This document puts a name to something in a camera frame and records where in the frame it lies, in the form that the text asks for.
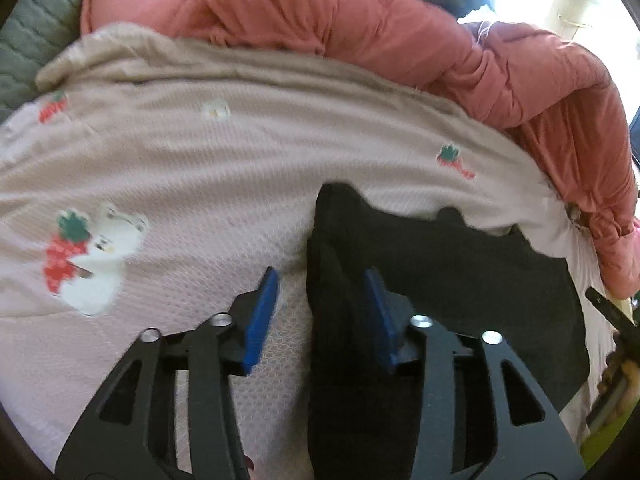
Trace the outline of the black garment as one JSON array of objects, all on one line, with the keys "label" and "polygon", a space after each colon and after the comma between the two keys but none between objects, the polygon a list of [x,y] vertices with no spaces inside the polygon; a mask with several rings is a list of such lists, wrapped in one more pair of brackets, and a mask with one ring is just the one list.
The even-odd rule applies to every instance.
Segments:
[{"label": "black garment", "polygon": [[374,358],[362,304],[369,269],[447,330],[500,333],[559,417],[586,382],[584,314],[564,259],[533,250],[518,228],[490,235],[450,207],[432,220],[396,216],[346,183],[327,183],[307,244],[308,450],[317,478],[413,479],[421,367],[387,373]]}]

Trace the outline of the salmon pink duvet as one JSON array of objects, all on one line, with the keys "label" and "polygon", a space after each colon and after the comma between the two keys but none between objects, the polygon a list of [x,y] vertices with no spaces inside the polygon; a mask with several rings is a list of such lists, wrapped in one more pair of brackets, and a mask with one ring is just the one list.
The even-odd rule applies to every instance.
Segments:
[{"label": "salmon pink duvet", "polygon": [[82,0],[83,34],[116,22],[333,58],[455,102],[524,148],[580,210],[605,287],[637,292],[626,115],[605,65],[579,44],[526,24],[461,24],[422,0]]}]

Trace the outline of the pink patterned bed sheet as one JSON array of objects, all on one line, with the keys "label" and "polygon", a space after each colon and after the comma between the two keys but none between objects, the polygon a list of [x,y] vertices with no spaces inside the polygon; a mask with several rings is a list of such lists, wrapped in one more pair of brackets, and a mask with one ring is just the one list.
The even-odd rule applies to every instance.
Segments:
[{"label": "pink patterned bed sheet", "polygon": [[457,105],[339,62],[114,24],[38,77],[1,128],[1,402],[53,466],[142,330],[179,333],[280,272],[262,362],[233,384],[263,479],[308,479],[305,245],[326,181],[375,206],[519,226],[600,286],[536,162]]}]

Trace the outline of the grey quilted headboard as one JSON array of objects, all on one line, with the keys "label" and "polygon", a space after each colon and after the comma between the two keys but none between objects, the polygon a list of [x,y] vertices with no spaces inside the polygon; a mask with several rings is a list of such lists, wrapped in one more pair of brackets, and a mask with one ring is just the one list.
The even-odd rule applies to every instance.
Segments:
[{"label": "grey quilted headboard", "polygon": [[35,99],[35,76],[79,36],[81,0],[17,0],[1,25],[1,118]]}]

